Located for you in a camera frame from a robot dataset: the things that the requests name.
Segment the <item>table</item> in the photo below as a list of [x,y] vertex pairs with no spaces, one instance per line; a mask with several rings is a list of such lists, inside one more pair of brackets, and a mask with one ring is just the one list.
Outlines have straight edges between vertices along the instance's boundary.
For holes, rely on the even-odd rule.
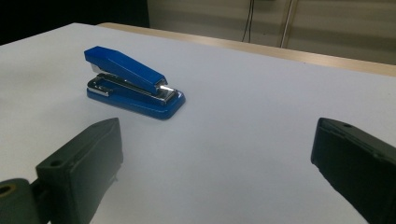
[[[117,117],[124,163],[92,223],[365,223],[310,153],[321,117],[396,146],[394,66],[362,72],[350,60],[307,63],[290,50],[276,57],[277,49],[108,25],[72,23],[0,47],[0,179],[32,182],[50,153]],[[186,104],[156,120],[89,99],[95,73],[83,51],[94,46],[163,73]]]
[[165,38],[177,39],[182,41],[189,41],[193,43],[209,45],[214,47],[226,48],[226,49],[237,49],[240,51],[246,51],[250,53],[262,54],[266,56],[272,56],[281,59],[288,59],[302,63],[312,63],[330,67],[345,68],[348,70],[375,73],[386,76],[396,77],[396,65],[384,64],[384,63],[372,63],[359,61],[354,59],[340,58],[323,54],[302,52],[293,49],[280,49],[262,45],[255,45],[250,43],[241,43],[231,40],[224,40],[218,38],[212,38],[207,36],[198,35],[187,35],[175,32],[168,32],[163,30],[148,29],[130,25],[124,25],[113,22],[105,22],[98,24],[102,27],[133,32],[136,34],[143,35],[155,35]]

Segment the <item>cable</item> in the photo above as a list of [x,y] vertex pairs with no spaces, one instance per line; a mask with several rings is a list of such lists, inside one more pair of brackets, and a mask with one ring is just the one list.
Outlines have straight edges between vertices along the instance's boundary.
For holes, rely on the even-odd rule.
[[245,32],[244,36],[242,37],[242,42],[245,41],[245,35],[248,30],[248,43],[250,43],[250,36],[251,36],[251,23],[253,21],[253,12],[254,12],[254,0],[250,0],[250,6],[248,10],[248,15],[247,15],[247,23],[245,25]]

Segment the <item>wall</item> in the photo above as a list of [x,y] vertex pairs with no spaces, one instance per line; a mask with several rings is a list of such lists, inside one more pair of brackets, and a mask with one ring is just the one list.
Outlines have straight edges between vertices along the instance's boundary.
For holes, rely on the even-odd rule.
[[[148,0],[150,27],[241,41],[249,2]],[[396,1],[255,0],[251,43],[396,64]]]
[[285,47],[396,64],[396,1],[299,0]]
[[[185,34],[241,41],[249,0],[148,0],[150,27]],[[289,0],[255,1],[251,42],[279,44]]]

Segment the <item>black plastic part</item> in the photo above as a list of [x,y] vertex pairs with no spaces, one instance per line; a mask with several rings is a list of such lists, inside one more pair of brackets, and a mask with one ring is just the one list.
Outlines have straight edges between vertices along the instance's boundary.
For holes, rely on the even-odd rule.
[[122,164],[118,119],[93,124],[37,165],[56,208],[52,224],[90,223]]
[[88,224],[123,161],[119,119],[93,124],[37,165],[0,182],[1,224]]
[[29,182],[9,179],[0,183],[0,223],[40,224]]
[[369,223],[396,223],[395,147],[350,124],[322,118],[311,161]]

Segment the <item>blue stapler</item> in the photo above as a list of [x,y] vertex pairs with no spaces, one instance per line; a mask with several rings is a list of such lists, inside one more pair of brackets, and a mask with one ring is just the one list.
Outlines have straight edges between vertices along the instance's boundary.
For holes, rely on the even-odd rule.
[[165,76],[119,51],[97,46],[84,54],[99,73],[88,82],[94,100],[155,119],[171,118],[186,101],[183,92],[165,86]]

